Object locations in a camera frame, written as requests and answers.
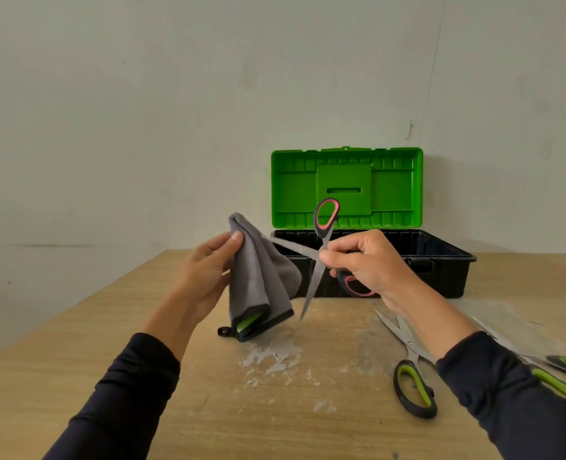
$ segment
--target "wooden table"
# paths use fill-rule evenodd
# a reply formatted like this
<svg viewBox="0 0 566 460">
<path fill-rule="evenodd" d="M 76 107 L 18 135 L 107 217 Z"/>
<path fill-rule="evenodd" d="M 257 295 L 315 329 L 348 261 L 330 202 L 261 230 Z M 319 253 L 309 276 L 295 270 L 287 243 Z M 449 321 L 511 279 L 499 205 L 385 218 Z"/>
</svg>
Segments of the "wooden table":
<svg viewBox="0 0 566 460">
<path fill-rule="evenodd" d="M 0 459 L 41 458 L 157 306 L 183 255 L 165 251 L 0 352 Z M 566 255 L 479 255 L 466 296 L 506 302 L 566 344 Z M 370 301 L 316 299 L 301 325 L 287 320 L 252 344 L 217 336 L 229 319 L 221 302 L 190 342 L 151 459 L 499 458 L 429 367 L 438 417 L 402 409 L 390 374 L 406 352 L 375 327 Z M 281 345 L 289 354 L 284 371 L 267 350 L 277 339 L 279 356 Z M 380 349 L 381 367 L 371 355 Z"/>
</svg>

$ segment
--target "black sleeve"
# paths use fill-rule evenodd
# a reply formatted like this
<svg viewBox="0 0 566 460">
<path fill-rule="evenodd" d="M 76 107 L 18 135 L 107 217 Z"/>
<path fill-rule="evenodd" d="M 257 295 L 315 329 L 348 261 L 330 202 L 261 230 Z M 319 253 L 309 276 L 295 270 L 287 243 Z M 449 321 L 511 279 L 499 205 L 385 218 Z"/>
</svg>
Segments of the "black sleeve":
<svg viewBox="0 0 566 460">
<path fill-rule="evenodd" d="M 134 334 L 43 460 L 145 459 L 179 373 L 168 347 Z"/>
<path fill-rule="evenodd" d="M 485 332 L 459 342 L 436 368 L 504 459 L 566 459 L 566 404 Z"/>
</svg>

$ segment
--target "folded cloth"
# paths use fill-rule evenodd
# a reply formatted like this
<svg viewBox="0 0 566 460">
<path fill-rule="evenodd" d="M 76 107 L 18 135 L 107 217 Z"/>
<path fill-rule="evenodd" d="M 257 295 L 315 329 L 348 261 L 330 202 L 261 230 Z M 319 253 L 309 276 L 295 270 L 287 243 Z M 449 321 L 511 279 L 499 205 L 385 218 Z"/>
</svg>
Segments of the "folded cloth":
<svg viewBox="0 0 566 460">
<path fill-rule="evenodd" d="M 302 274 L 240 213 L 229 217 L 229 228 L 241 231 L 244 242 L 230 270 L 231 327 L 220 327 L 218 334 L 244 342 L 293 316 L 291 298 Z"/>
</svg>

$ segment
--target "scissors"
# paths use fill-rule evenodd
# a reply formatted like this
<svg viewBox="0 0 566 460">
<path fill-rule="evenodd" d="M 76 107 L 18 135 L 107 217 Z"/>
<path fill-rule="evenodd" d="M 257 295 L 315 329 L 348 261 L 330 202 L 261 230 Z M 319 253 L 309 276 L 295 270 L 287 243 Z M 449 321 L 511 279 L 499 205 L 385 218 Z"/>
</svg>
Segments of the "scissors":
<svg viewBox="0 0 566 460">
<path fill-rule="evenodd" d="M 378 310 L 374 311 L 377 312 L 377 316 L 381 321 L 383 321 L 383 324 L 386 325 L 389 330 L 402 341 L 408 350 L 407 357 L 398 363 L 394 370 L 394 389 L 396 390 L 396 395 L 398 396 L 400 403 L 411 415 L 424 419 L 435 417 L 438 412 L 438 408 L 434 401 L 434 390 L 432 390 L 432 387 L 425 384 L 423 380 L 422 372 L 419 370 L 419 357 L 429 361 L 432 365 L 436 363 L 436 360 L 432 357 L 430 352 L 415 342 L 413 333 L 410 331 L 410 327 L 403 317 L 396 316 L 398 319 L 398 325 L 396 326 L 389 319 L 379 313 Z M 411 402 L 407 396 L 404 395 L 402 387 L 400 387 L 400 379 L 403 375 L 408 375 L 413 378 L 417 391 L 426 405 L 425 407 Z"/>
<path fill-rule="evenodd" d="M 330 220 L 325 224 L 319 224 L 319 211 L 323 208 L 324 205 L 327 203 L 334 204 L 334 211 L 332 216 L 330 216 Z M 330 241 L 330 237 L 332 237 L 332 232 L 334 230 L 334 223 L 338 220 L 338 212 L 340 211 L 340 203 L 336 199 L 327 198 L 317 205 L 317 209 L 315 213 L 313 213 L 313 225 L 315 226 L 315 232 L 320 239 L 323 240 L 323 246 L 319 250 L 327 250 L 328 242 Z M 325 272 L 326 264 L 319 260 L 319 250 L 315 250 L 314 248 L 306 247 L 304 245 L 300 245 L 298 243 L 278 239 L 276 237 L 266 237 L 262 234 L 265 239 L 268 239 L 272 243 L 276 243 L 282 247 L 288 248 L 289 250 L 293 250 L 300 255 L 305 255 L 310 259 L 315 260 L 315 269 L 313 270 L 313 274 L 311 275 L 311 280 L 309 283 L 309 288 L 306 292 L 306 299 L 304 300 L 304 307 L 302 308 L 302 314 L 300 315 L 300 321 L 306 314 L 306 310 L 309 308 L 310 301 L 315 297 L 315 292 L 317 292 L 317 288 L 321 283 L 321 279 L 323 277 L 323 273 Z M 348 293 L 348 295 L 352 297 L 370 297 L 375 294 L 375 292 L 370 291 L 368 293 L 359 293 L 354 291 L 350 286 L 349 282 L 356 281 L 357 279 L 350 271 L 339 269 L 336 272 L 336 277 L 338 278 L 338 282 L 340 283 L 340 287 Z"/>
<path fill-rule="evenodd" d="M 540 361 L 548 364 L 549 366 L 558 368 L 561 371 L 566 372 L 566 357 L 561 355 L 549 355 L 546 357 L 540 357 L 532 353 L 522 351 L 519 347 L 513 344 L 511 341 L 507 340 L 504 336 L 494 331 L 491 327 L 480 321 L 475 317 L 471 317 L 477 323 L 485 329 L 488 334 L 503 347 L 508 348 L 511 352 L 517 354 L 517 356 L 530 368 L 532 374 L 537 377 L 541 382 L 545 383 L 547 386 L 555 390 L 556 394 L 559 395 L 564 402 L 566 402 L 566 383 L 561 379 L 556 378 L 551 373 L 543 370 L 540 366 L 536 365 L 534 361 Z"/>
</svg>

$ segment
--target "open toolbox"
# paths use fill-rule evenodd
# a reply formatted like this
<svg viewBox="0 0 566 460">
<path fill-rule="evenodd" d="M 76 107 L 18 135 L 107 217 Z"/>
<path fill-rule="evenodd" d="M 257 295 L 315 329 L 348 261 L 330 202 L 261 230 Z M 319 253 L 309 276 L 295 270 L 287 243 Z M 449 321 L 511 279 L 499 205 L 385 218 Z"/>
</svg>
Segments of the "open toolbox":
<svg viewBox="0 0 566 460">
<path fill-rule="evenodd" d="M 419 278 L 445 298 L 464 294 L 470 263 L 477 258 L 432 234 L 422 224 L 423 151 L 420 148 L 330 148 L 277 150 L 272 153 L 274 237 L 318 249 L 312 216 L 320 200 L 340 201 L 332 240 L 380 229 Z M 332 214 L 325 206 L 320 223 Z M 302 273 L 296 297 L 304 297 L 315 261 L 284 247 Z M 337 279 L 326 274 L 316 297 L 347 297 Z"/>
</svg>

